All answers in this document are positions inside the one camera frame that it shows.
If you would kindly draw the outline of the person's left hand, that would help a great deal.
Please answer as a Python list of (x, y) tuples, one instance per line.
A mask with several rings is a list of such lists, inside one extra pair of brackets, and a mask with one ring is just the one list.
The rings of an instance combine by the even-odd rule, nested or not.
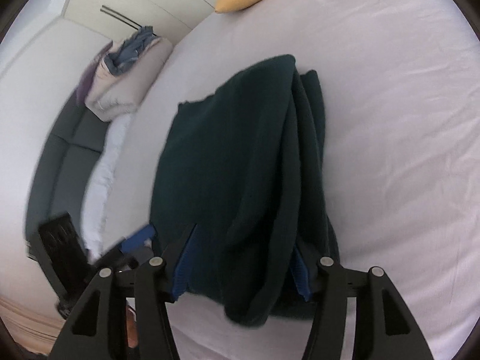
[(136, 316), (130, 306), (126, 306), (126, 329), (128, 347), (134, 349), (138, 346)]

